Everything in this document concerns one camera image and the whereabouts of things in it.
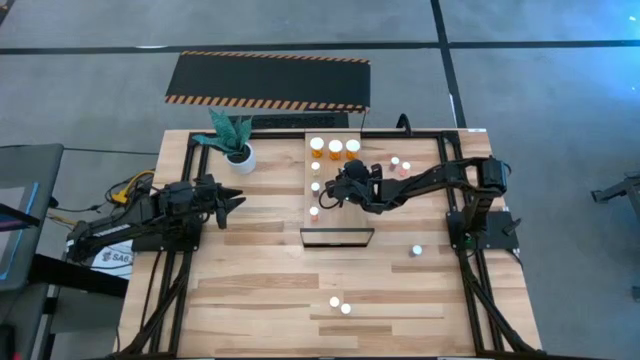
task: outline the gray floor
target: gray floor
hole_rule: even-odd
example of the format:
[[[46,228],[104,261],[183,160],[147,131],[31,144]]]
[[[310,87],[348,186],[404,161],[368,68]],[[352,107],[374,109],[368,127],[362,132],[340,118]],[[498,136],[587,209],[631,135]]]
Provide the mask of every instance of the gray floor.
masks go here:
[[[450,41],[637,39],[640,7],[622,0],[441,0]],[[0,47],[436,41],[428,0],[17,0]],[[368,127],[452,127],[438,50],[323,51],[372,60]],[[640,170],[640,48],[452,51],[469,127],[487,128],[513,175],[525,276],[544,348],[636,359],[640,224],[626,199],[592,189]],[[203,128],[200,107],[167,105],[177,54],[0,56],[0,146],[155,152],[162,132]],[[231,113],[251,113],[230,109]],[[352,126],[361,118],[352,117]],[[153,167],[154,156],[65,152],[56,196],[93,204],[104,188]],[[48,225],[43,252],[64,232]],[[54,359],[104,355],[113,329],[70,333]]]

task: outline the white flower pot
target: white flower pot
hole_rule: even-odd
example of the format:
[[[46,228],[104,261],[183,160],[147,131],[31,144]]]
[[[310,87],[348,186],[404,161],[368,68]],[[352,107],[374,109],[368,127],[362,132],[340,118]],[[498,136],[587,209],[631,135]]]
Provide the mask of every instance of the white flower pot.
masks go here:
[[[253,151],[251,144],[247,143],[247,146],[249,147],[249,150],[250,150],[249,157],[247,158],[247,160],[241,163],[234,163],[231,160],[229,160],[227,155],[224,156],[225,160],[227,160],[227,163],[229,163],[229,166],[231,166],[231,168],[233,169],[233,171],[236,172],[236,174],[246,175],[252,172],[253,169],[256,168],[256,153],[255,151]]]

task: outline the black and orange striped mat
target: black and orange striped mat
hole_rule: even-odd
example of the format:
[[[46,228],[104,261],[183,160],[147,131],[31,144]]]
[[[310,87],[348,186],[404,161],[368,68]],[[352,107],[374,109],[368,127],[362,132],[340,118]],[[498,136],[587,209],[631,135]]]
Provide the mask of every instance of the black and orange striped mat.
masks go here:
[[[366,59],[184,51],[165,101],[298,111],[369,109]]]

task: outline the wooden tabletop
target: wooden tabletop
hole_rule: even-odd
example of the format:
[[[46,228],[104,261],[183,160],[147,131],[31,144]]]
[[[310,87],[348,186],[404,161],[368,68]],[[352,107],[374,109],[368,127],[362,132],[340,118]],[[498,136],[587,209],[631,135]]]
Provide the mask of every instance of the wooden tabletop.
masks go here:
[[[180,180],[189,132],[165,132],[154,186]],[[464,157],[491,154],[486,132],[460,130],[460,139]],[[227,230],[219,230],[214,220],[205,226],[193,256],[179,356],[474,354],[458,261],[449,246],[444,191],[382,215],[367,214],[376,232],[366,248],[305,249],[299,233],[307,213],[304,140],[251,144],[257,167],[247,176],[233,174],[222,155],[210,151],[207,172],[226,187],[244,190],[247,201],[229,215]],[[412,174],[439,163],[430,139],[364,139],[360,154],[365,164],[381,163],[384,170],[398,156],[411,162]],[[501,209],[504,202],[498,199],[494,206]],[[410,257],[412,245],[422,245],[423,255]],[[485,254],[498,308],[526,342],[539,348],[520,266],[503,250]],[[155,253],[136,256],[120,320],[123,344],[139,329],[154,259]],[[331,308],[332,296],[351,304],[351,314]],[[485,347],[491,348],[486,314],[479,303],[478,308]],[[168,346],[172,315],[170,309],[161,350]]]

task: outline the small cup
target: small cup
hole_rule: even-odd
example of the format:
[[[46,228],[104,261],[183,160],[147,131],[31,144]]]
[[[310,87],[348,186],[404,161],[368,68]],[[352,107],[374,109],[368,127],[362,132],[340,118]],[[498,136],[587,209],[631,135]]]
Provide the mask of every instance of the small cup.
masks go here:
[[[311,163],[311,171],[313,171],[313,176],[318,176],[320,175],[320,163],[317,161],[314,161]]]
[[[358,140],[351,139],[347,141],[347,159],[353,160],[358,158],[358,151],[360,151],[360,142]]]
[[[320,196],[320,184],[311,183],[311,191],[313,192],[313,197]]]
[[[398,164],[400,164],[400,159],[398,159],[397,157],[392,157],[391,158],[391,163],[389,164],[389,171],[395,171],[396,170],[396,166],[398,166]]]
[[[324,140],[322,140],[322,138],[315,137],[311,139],[309,146],[311,146],[311,154],[314,158],[322,157],[322,148],[324,147]]]
[[[409,252],[409,256],[416,257],[420,255],[422,255],[422,246],[413,245],[413,247],[411,247],[411,251]]]
[[[329,142],[329,158],[331,160],[340,160],[341,152],[342,152],[342,141],[331,140]]]
[[[331,307],[333,308],[340,306],[340,299],[335,296],[332,297],[331,299],[329,299],[329,305],[331,305]]]
[[[402,167],[398,171],[398,174],[400,174],[400,176],[402,177],[405,177],[409,175],[409,170],[411,170],[411,164],[409,164],[408,162],[403,162]]]
[[[351,313],[351,305],[342,304],[342,306],[340,306],[340,312],[342,312],[345,315],[349,315],[349,313]]]
[[[309,214],[311,214],[311,221],[318,221],[318,213],[319,212],[320,211],[315,206],[312,206],[311,209],[309,209]]]

